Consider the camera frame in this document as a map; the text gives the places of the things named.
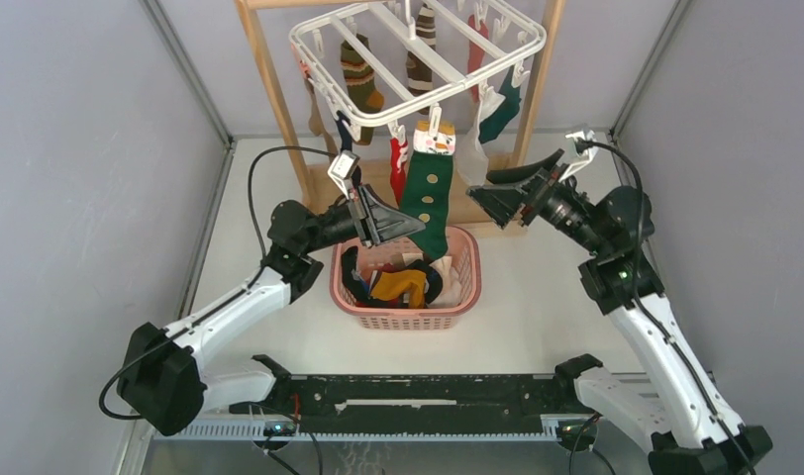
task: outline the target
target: wooden base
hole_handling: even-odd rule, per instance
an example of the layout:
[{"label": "wooden base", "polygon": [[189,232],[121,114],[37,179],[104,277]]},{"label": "wooden base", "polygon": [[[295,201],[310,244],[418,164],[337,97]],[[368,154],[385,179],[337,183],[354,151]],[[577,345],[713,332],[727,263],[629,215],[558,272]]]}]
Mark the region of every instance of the wooden base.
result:
[{"label": "wooden base", "polygon": [[[505,168],[510,160],[510,154],[499,154],[490,158],[490,169]],[[396,199],[393,197],[393,189],[390,188],[390,159],[384,160],[365,160],[360,163],[361,181],[372,186],[373,191],[385,203],[395,206]],[[315,196],[317,200],[312,204],[312,212],[323,213],[329,208],[336,198],[341,195],[341,190],[327,176],[329,165],[309,165],[311,183],[315,185]],[[466,229],[476,238],[491,238],[496,236],[522,236],[525,228],[516,224],[510,224],[505,230],[499,229],[489,219],[486,213],[466,196],[466,184],[454,172],[452,178],[452,190],[449,194],[449,224]]]}]

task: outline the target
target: wooden pole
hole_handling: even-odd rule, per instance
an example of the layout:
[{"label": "wooden pole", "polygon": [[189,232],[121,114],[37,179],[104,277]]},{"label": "wooden pole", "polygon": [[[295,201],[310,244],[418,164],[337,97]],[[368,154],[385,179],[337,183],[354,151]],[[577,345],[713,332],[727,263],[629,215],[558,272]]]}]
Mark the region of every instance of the wooden pole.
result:
[{"label": "wooden pole", "polygon": [[551,68],[553,44],[556,42],[556,34],[559,32],[559,20],[562,18],[564,9],[565,0],[548,0],[545,3],[542,26],[548,32],[548,38],[545,41],[545,47],[534,56],[531,75],[528,78],[528,97],[525,98],[525,105],[522,108],[521,125],[516,136],[516,144],[513,146],[513,155],[507,164],[508,168],[523,164],[528,154],[534,125],[539,114],[539,107],[542,104],[542,91],[545,88],[548,70]]},{"label": "wooden pole", "polygon": [[[285,105],[285,98],[282,95],[282,87],[276,76],[276,68],[262,32],[262,25],[259,23],[259,17],[249,7],[250,0],[235,0],[235,2],[236,8],[239,10],[239,19],[248,36],[248,44],[251,45],[251,53],[256,61],[256,68],[259,70],[259,76],[265,86],[265,92],[268,95],[268,101],[273,109],[273,115],[279,131],[282,133],[282,138],[286,145],[299,145],[297,133],[294,132],[294,124],[291,122],[291,115],[288,113],[288,107]],[[303,159],[303,153],[299,150],[288,150],[288,154],[291,157],[291,165],[294,167],[297,181],[300,182],[300,188],[303,190],[303,204],[312,209],[317,205],[317,191],[312,182],[312,175],[309,174],[306,166],[306,160]]]}]

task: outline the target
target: white drying rack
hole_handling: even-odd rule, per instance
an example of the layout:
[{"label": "white drying rack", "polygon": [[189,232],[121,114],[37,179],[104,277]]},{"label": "white drying rack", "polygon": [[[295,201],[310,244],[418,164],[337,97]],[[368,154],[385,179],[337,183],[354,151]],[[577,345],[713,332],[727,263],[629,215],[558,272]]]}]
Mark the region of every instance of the white drying rack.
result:
[{"label": "white drying rack", "polygon": [[[468,74],[463,74],[455,69],[439,53],[416,36],[416,26],[414,18],[411,16],[410,0],[404,1],[404,12],[399,8],[400,5],[396,1],[352,4],[303,22],[294,27],[289,34],[291,44],[309,69],[316,92],[327,100],[333,114],[341,111],[350,119],[351,131],[353,132],[353,138],[356,140],[361,127],[389,126],[391,133],[393,133],[394,129],[398,128],[399,119],[424,108],[431,108],[430,122],[432,127],[436,128],[440,121],[441,101],[472,86],[485,83],[489,77],[509,69],[513,65],[517,66],[518,74],[523,74],[522,61],[539,52],[545,45],[548,36],[541,25],[503,0],[476,0],[474,3],[476,18],[480,18],[482,21],[486,17],[489,8],[501,15],[500,19],[495,21],[494,38],[500,39],[510,24],[514,24],[520,29],[518,33],[520,46],[512,52],[505,52],[480,35],[466,21],[459,18],[438,0],[423,0],[423,3],[434,10],[436,18],[440,17],[446,20],[452,28],[458,30],[471,42],[478,45],[494,60]],[[461,10],[463,0],[457,0],[457,4],[458,10]],[[411,94],[408,88],[353,33],[354,21],[352,16],[364,11],[369,11],[378,24],[389,30],[392,36],[402,42],[408,51],[422,59],[446,84],[421,96]],[[400,21],[397,18],[397,14],[404,15],[407,23]],[[320,61],[320,58],[324,56],[323,37],[320,29],[325,26],[332,26],[344,37],[347,43],[373,68],[373,71],[402,99],[400,104],[375,114],[367,114],[355,105],[344,88]],[[314,44],[314,51],[304,41],[304,38],[307,37],[309,38],[308,42]]]}]

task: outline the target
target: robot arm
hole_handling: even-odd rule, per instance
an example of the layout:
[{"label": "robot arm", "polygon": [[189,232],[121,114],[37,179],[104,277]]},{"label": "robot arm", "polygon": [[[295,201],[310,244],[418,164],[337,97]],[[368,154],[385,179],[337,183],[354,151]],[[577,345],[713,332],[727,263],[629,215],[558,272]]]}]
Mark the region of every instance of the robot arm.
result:
[{"label": "robot arm", "polygon": [[[586,136],[569,137],[578,155],[591,153]],[[557,164],[563,155],[558,150],[535,164],[492,171],[491,185],[467,194],[501,228],[517,215],[522,226],[541,217],[591,253],[579,267],[583,287],[634,350],[666,411],[626,389],[589,354],[559,365],[556,379],[634,440],[655,474],[745,473],[772,442],[763,427],[744,425],[679,330],[640,246],[653,233],[649,198],[621,186],[592,204],[576,191],[574,167]]]},{"label": "robot arm", "polygon": [[296,201],[274,209],[267,233],[271,250],[243,284],[162,329],[146,323],[134,331],[117,393],[162,434],[178,433],[203,411],[267,397],[274,380],[266,371],[212,376],[204,370],[236,336],[312,287],[323,264],[310,252],[352,238],[380,245],[425,228],[382,203],[369,185],[353,184],[356,164],[349,152],[333,161],[330,174],[345,200],[326,213],[315,215]]}]

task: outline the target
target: striped sock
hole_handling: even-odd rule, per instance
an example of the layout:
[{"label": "striped sock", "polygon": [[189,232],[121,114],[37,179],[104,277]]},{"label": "striped sock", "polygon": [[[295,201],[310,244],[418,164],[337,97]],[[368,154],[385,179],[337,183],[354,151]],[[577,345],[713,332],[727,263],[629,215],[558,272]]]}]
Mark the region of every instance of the striped sock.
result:
[{"label": "striped sock", "polygon": [[[417,36],[432,49],[437,49],[437,30],[434,24],[434,10],[423,5],[417,15]],[[433,71],[412,52],[408,51],[405,62],[408,69],[408,90],[414,96],[421,96],[434,89]],[[420,109],[420,114],[428,114],[428,108]]]},{"label": "striped sock", "polygon": [[[365,47],[370,43],[364,35],[357,35]],[[347,93],[356,107],[367,114],[375,114],[384,107],[384,96],[375,88],[373,68],[361,57],[349,43],[341,44],[341,68],[344,70],[344,81],[347,83]],[[370,145],[373,140],[373,129],[361,128],[359,145]]]}]

